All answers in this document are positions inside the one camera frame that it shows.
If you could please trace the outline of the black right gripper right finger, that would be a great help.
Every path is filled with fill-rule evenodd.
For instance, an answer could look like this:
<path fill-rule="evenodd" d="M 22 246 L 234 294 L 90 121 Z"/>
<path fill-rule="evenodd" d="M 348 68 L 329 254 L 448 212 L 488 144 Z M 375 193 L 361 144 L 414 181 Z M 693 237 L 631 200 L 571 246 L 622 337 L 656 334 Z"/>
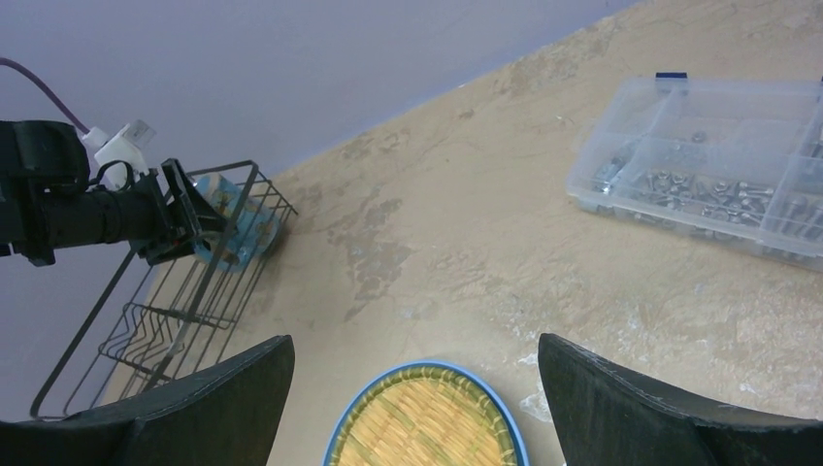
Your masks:
<path fill-rule="evenodd" d="M 722 403 L 543 333 L 543 391 L 570 465 L 819 465 L 822 423 Z"/>

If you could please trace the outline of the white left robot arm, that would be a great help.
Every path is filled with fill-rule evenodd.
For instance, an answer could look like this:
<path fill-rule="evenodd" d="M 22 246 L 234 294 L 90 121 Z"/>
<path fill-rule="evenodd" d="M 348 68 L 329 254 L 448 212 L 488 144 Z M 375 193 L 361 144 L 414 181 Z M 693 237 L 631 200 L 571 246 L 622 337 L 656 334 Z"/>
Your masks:
<path fill-rule="evenodd" d="M 148 264 L 220 237 L 227 218 L 196 190 L 175 158 L 140 174 L 116 159 L 92 174 L 68 123 L 1 124 L 1 253 L 50 266 L 56 250 L 127 242 Z"/>

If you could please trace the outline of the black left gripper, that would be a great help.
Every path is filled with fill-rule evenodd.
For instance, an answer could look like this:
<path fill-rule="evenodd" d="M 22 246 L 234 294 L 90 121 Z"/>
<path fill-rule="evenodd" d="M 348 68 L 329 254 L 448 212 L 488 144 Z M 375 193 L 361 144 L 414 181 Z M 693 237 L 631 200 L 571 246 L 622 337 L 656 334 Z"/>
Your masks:
<path fill-rule="evenodd" d="M 168 204 L 155 169 L 125 190 L 44 194 L 38 202 L 38 263 L 54 264 L 56 250 L 99 244 L 128 242 L 149 260 L 174 241 L 219 242 L 226 217 L 196 189 L 176 158 L 165 160 L 161 169 L 169 188 Z"/>

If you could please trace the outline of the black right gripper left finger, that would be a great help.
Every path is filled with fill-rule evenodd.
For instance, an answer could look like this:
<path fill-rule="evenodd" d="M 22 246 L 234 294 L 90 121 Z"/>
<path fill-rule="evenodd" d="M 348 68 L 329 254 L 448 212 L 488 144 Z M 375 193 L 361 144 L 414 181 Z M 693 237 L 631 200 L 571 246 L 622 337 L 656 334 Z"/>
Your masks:
<path fill-rule="evenodd" d="M 290 336 L 59 421 L 3 422 L 4 465 L 264 465 L 295 367 Z"/>

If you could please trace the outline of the blue butterfly mug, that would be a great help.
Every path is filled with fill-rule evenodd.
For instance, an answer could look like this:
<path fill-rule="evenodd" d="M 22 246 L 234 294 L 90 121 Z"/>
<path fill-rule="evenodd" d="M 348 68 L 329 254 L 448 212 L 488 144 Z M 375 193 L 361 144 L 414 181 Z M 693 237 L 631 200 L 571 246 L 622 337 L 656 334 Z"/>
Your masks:
<path fill-rule="evenodd" d="M 277 214 L 257 198 L 249 196 L 242 201 L 243 189 L 218 173 L 197 178 L 194 187 L 226 219 L 240 211 L 235 232 L 230 234 L 216 268 L 241 272 L 273 243 L 280 228 Z"/>

